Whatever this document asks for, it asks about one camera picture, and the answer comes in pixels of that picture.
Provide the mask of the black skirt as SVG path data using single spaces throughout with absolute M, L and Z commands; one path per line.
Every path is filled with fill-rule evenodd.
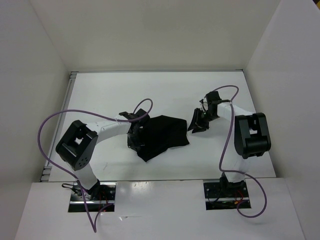
M 145 162 L 164 153 L 169 148 L 184 147 L 190 144 L 187 138 L 187 121 L 166 115 L 150 117 L 140 136 L 145 146 L 141 150 L 130 149 Z

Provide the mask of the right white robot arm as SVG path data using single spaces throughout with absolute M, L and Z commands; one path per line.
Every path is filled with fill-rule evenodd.
M 229 197 L 244 185 L 244 173 L 248 172 L 251 159 L 263 156 L 271 149 L 271 138 L 264 113 L 246 111 L 230 100 L 220 98 L 219 92 L 211 91 L 200 100 L 200 108 L 193 112 L 188 131 L 193 134 L 210 128 L 210 122 L 223 118 L 231 123 L 227 147 L 223 148 L 226 171 L 219 179 L 219 191 Z

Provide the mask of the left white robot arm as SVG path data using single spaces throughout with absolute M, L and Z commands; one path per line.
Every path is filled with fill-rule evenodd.
M 93 123 L 75 120 L 71 123 L 55 151 L 71 167 L 72 173 L 82 186 L 83 196 L 94 200 L 101 191 L 100 181 L 90 165 L 96 145 L 118 135 L 127 135 L 133 141 L 132 148 L 139 150 L 144 146 L 139 131 L 149 119 L 147 112 L 139 109 L 136 113 L 121 112 L 114 120 Z

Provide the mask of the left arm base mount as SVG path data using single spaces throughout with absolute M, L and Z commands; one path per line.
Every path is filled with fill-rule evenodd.
M 76 182 L 62 183 L 61 186 L 65 189 L 71 190 L 69 200 L 69 213 L 83 213 L 86 211 L 83 196 L 80 187 Z M 92 197 L 86 191 L 84 196 L 86 199 L 89 212 L 98 212 L 104 208 L 103 212 L 113 212 L 115 210 L 115 198 L 116 198 L 116 182 L 101 182 L 100 187 L 102 190 L 99 193 L 95 193 Z

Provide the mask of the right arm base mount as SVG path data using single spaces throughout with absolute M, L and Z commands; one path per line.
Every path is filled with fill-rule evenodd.
M 207 181 L 203 183 L 205 207 L 207 211 L 236 209 L 241 203 L 240 209 L 250 209 L 250 199 L 245 182 L 236 188 L 222 190 L 218 181 Z

